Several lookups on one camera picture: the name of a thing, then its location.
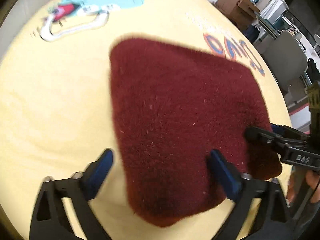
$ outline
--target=brown box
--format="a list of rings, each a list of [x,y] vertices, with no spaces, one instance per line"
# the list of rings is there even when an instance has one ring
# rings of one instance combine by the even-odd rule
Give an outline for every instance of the brown box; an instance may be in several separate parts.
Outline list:
[[[228,19],[236,22],[239,30],[245,31],[260,10],[250,0],[217,0],[215,6]]]

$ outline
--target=maroon fuzzy cushion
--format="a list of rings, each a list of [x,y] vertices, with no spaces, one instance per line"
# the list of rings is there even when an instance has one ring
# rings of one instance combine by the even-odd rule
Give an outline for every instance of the maroon fuzzy cushion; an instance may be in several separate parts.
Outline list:
[[[270,130],[259,87],[245,66],[144,39],[121,42],[110,60],[129,203],[146,221],[169,226],[225,199],[206,166],[213,148],[255,178],[281,173],[275,153],[243,137],[250,125]]]

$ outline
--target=white curtain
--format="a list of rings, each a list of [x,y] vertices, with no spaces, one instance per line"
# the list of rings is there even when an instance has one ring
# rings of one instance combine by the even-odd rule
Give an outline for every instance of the white curtain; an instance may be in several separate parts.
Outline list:
[[[271,0],[268,5],[260,12],[260,15],[263,18],[268,18],[268,16],[270,15],[270,13],[273,10],[273,7],[276,5],[276,3],[278,2],[278,0]]]

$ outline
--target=cartoon character print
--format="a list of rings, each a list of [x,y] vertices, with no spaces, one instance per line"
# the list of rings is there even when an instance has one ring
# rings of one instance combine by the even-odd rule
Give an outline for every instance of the cartoon character print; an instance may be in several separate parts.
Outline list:
[[[40,36],[45,41],[55,41],[79,30],[99,28],[107,23],[111,11],[134,8],[143,3],[144,0],[61,0],[45,19]],[[58,33],[51,32],[52,23],[74,15],[96,15],[96,18],[87,24],[74,26]]]

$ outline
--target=mattress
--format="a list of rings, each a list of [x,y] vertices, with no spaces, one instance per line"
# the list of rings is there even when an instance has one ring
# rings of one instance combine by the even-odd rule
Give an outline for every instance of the mattress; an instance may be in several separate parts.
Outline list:
[[[230,212],[233,204],[225,200],[159,228],[129,207],[111,118],[109,53],[131,37],[240,62],[259,84],[270,121],[291,125],[259,53],[207,0],[52,0],[25,24],[0,66],[0,203],[24,239],[42,179],[68,178],[105,148],[114,149],[115,164],[90,206],[114,240],[211,239]],[[290,171],[283,164],[279,179],[285,192]],[[85,238],[65,202],[76,234]],[[248,233],[257,205],[239,239]]]

